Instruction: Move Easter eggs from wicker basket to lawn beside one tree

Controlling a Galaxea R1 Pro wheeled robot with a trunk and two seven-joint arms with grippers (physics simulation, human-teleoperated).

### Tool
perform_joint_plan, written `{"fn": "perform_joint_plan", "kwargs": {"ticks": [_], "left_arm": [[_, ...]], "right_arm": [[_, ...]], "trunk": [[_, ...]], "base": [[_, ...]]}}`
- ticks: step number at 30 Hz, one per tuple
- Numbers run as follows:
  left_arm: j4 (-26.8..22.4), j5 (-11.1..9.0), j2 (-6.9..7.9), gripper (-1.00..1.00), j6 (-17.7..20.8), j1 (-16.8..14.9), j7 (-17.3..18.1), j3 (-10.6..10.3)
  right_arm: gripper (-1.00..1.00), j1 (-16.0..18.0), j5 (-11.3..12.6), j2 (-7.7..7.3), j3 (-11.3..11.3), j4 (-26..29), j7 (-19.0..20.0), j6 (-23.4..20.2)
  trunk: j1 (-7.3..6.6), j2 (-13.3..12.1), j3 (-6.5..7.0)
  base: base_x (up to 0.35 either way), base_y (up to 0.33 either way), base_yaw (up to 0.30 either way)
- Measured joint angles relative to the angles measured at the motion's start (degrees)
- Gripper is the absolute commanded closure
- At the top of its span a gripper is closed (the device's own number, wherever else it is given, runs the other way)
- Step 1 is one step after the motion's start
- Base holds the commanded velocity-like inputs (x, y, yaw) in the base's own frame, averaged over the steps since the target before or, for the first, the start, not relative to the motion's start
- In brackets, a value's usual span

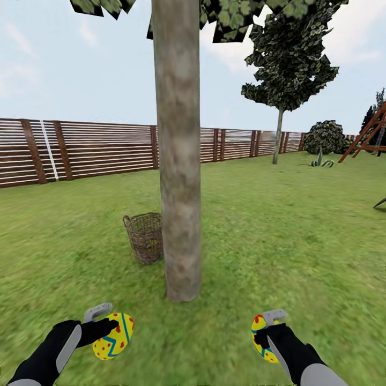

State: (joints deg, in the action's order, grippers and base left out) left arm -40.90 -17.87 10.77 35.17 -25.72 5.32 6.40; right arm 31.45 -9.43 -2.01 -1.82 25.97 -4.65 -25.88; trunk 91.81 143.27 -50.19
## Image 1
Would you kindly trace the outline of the easter egg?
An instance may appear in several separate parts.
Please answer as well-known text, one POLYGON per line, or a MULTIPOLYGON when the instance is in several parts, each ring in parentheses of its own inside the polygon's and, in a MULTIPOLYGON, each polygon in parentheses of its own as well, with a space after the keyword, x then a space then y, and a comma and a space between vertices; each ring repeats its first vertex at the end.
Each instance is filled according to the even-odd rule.
POLYGON ((106 316, 109 321, 116 320, 119 326, 110 334, 92 343, 92 349, 98 359, 107 361, 118 356, 127 346, 134 328, 132 318, 125 313, 114 313, 106 316))
POLYGON ((252 337, 253 337, 254 345, 255 345, 255 347, 257 349, 257 352, 261 355, 261 357, 264 360, 267 360, 267 361, 269 361, 271 363, 278 363, 279 361, 275 357, 275 355, 272 352, 271 348, 263 349, 262 346, 261 345, 257 345, 257 343, 255 341, 255 335, 257 335, 256 332, 258 330, 263 330, 263 329, 266 329, 266 328, 267 328, 266 327, 266 322, 263 319, 263 315, 262 314, 257 315, 254 318, 254 321, 253 321, 253 324, 252 324, 252 328, 251 328, 251 334, 252 334, 252 337))

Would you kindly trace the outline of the wicker basket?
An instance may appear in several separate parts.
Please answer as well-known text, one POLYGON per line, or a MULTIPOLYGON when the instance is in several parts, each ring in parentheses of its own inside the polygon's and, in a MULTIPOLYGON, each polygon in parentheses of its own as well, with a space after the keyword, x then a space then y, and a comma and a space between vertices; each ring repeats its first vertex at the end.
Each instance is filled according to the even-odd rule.
POLYGON ((132 221, 134 221, 134 218, 124 215, 123 223, 136 260, 143 264, 152 264, 163 259, 162 226, 148 231, 138 231, 129 226, 132 221))

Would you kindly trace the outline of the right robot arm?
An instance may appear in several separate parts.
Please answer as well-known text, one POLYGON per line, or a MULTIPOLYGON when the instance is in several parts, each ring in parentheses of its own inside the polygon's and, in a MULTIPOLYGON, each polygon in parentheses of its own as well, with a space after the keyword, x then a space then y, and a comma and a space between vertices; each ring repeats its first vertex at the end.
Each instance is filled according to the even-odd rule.
POLYGON ((283 309, 263 313, 266 329, 255 335, 257 345, 271 348, 289 378, 298 386, 349 386, 319 357, 310 345, 304 345, 285 323, 277 323, 286 318, 283 309))

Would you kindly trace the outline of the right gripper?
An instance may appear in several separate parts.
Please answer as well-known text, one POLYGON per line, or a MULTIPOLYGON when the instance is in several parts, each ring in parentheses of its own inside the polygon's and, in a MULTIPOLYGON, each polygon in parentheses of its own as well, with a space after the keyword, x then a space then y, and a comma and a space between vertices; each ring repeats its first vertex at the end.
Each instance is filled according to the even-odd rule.
POLYGON ((269 330, 270 330, 270 327, 263 330, 258 330, 256 332, 257 335, 255 335, 255 341, 257 345, 261 345, 263 349, 270 348, 268 337, 267 337, 267 335, 270 334, 269 330))

